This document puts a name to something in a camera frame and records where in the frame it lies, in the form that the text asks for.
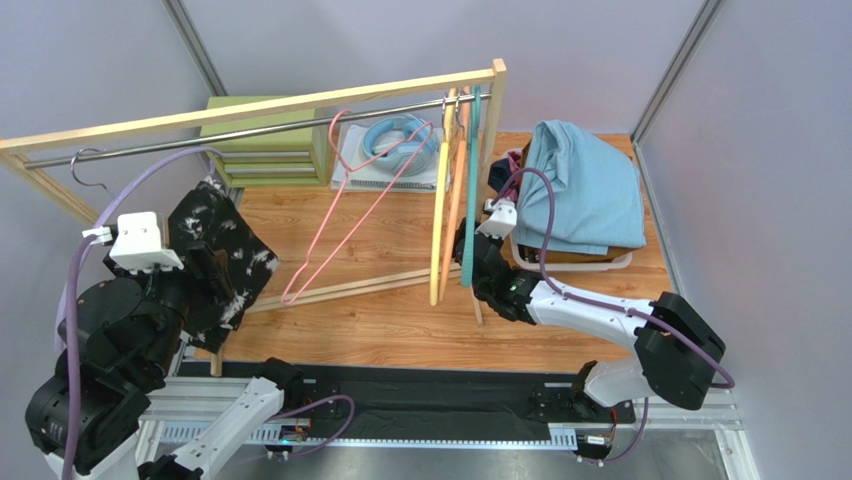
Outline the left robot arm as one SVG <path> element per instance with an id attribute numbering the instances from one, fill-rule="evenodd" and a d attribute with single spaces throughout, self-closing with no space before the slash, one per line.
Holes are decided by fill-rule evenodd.
<path id="1" fill-rule="evenodd" d="M 301 370 L 270 358 L 195 439 L 154 461 L 135 458 L 140 417 L 149 394 L 165 385 L 185 326 L 232 300 L 236 286 L 227 252 L 195 241 L 173 269 L 118 271 L 69 293 L 58 328 L 65 350 L 25 413 L 34 445 L 59 478 L 210 479 L 263 423 L 301 406 Z"/>

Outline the orange clothes hanger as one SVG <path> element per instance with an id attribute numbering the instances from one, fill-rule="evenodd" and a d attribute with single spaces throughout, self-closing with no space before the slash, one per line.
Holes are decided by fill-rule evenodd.
<path id="1" fill-rule="evenodd" d="M 452 156 L 452 185 L 450 190 L 449 210 L 445 223 L 445 239 L 441 255 L 441 270 L 439 280 L 439 297 L 444 296 L 444 291 L 449 280 L 449 274 L 453 263 L 453 241 L 458 220 L 458 212 L 461 203 L 461 190 L 464 184 L 464 168 L 467 158 L 467 127 L 470 118 L 470 107 L 467 103 L 460 104 L 454 109 L 453 117 L 453 144 L 450 152 Z"/>

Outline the teal clothes hanger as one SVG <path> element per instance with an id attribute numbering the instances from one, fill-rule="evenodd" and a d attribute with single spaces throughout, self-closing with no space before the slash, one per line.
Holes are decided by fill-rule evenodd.
<path id="1" fill-rule="evenodd" d="M 472 285 L 473 279 L 473 253 L 476 210 L 476 199 L 478 190 L 478 160 L 479 160 L 479 124 L 481 118 L 481 88 L 474 86 L 472 89 L 473 101 L 471 102 L 470 118 L 467 126 L 468 134 L 468 190 L 466 196 L 466 215 L 464 223 L 460 228 L 461 236 L 461 280 L 463 287 Z"/>

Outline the black white patterned trousers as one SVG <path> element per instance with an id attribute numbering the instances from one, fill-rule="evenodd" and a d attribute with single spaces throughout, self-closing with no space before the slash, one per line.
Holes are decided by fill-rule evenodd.
<path id="1" fill-rule="evenodd" d="M 164 248 L 182 266 L 152 262 L 128 269 L 107 256 L 103 263 L 121 278 L 132 278 L 147 293 L 174 280 L 190 295 L 183 331 L 188 342 L 211 353 L 241 325 L 280 264 L 279 257 L 252 231 L 221 182 L 206 177 L 165 218 Z"/>

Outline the light blue trousers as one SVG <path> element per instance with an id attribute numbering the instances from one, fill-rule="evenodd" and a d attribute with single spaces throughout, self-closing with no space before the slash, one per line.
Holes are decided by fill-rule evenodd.
<path id="1" fill-rule="evenodd" d="M 548 192 L 554 194 L 554 222 L 547 249 L 604 255 L 612 247 L 640 249 L 647 244 L 640 174 L 629 156 L 561 120 L 544 120 L 533 131 L 518 194 L 516 241 L 542 245 L 549 218 Z"/>

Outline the brown trousers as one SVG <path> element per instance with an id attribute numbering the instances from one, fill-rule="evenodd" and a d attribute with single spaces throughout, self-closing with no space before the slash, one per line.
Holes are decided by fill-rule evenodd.
<path id="1" fill-rule="evenodd" d="M 529 246 L 519 246 L 521 258 L 533 263 L 539 260 L 540 250 Z M 633 252 L 633 249 L 609 247 L 604 254 L 589 254 L 563 251 L 548 251 L 545 258 L 548 263 L 596 263 L 610 262 L 622 255 Z"/>

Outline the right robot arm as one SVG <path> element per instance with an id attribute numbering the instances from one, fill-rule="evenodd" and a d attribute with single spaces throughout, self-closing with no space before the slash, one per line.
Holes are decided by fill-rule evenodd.
<path id="1" fill-rule="evenodd" d="M 656 300 L 628 299 L 577 289 L 511 266 L 502 241 L 469 235 L 460 225 L 455 258 L 462 258 L 466 245 L 473 248 L 474 295 L 499 317 L 575 330 L 632 350 L 616 362 L 583 365 L 568 396 L 573 414 L 591 421 L 649 396 L 688 411 L 703 407 L 726 346 L 685 298 L 664 292 Z"/>

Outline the yellow clothes hanger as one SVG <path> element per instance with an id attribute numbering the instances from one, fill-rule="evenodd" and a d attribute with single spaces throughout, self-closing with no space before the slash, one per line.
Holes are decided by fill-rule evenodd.
<path id="1" fill-rule="evenodd" d="M 456 88 L 451 88 L 448 96 L 442 101 L 442 131 L 443 136 L 439 147 L 437 163 L 436 190 L 433 211 L 433 227 L 430 251 L 429 270 L 429 303 L 436 306 L 439 301 L 440 280 L 440 253 L 443 232 L 444 204 L 447 190 L 447 174 L 450 154 L 450 142 L 453 137 L 453 124 L 457 110 L 455 98 L 458 94 Z"/>

